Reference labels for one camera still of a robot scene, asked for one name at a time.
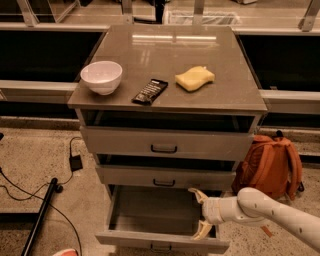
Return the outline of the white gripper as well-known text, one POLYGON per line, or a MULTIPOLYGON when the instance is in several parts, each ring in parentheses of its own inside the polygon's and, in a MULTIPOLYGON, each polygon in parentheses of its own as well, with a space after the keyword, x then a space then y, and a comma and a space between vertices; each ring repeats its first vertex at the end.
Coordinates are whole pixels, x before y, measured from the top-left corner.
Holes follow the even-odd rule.
POLYGON ((228 221, 237 221, 241 217, 241 210, 235 197, 209 197, 201 190, 189 188, 199 204, 202 205, 202 215, 205 220, 198 222, 198 229, 193 235, 193 240, 204 239, 212 229, 212 225, 218 225, 228 221))

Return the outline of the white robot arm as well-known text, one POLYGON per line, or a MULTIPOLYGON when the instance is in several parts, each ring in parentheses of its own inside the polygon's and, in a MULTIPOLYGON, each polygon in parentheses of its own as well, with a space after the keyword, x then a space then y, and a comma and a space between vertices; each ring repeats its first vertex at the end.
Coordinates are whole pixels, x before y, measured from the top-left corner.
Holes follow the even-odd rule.
POLYGON ((201 205, 203 220, 198 222, 194 240, 204 239, 213 226, 233 221, 242 225, 263 226, 270 220, 293 236, 320 252, 320 218, 282 204, 263 192, 246 187, 232 197, 208 197, 196 188, 189 188, 201 205))

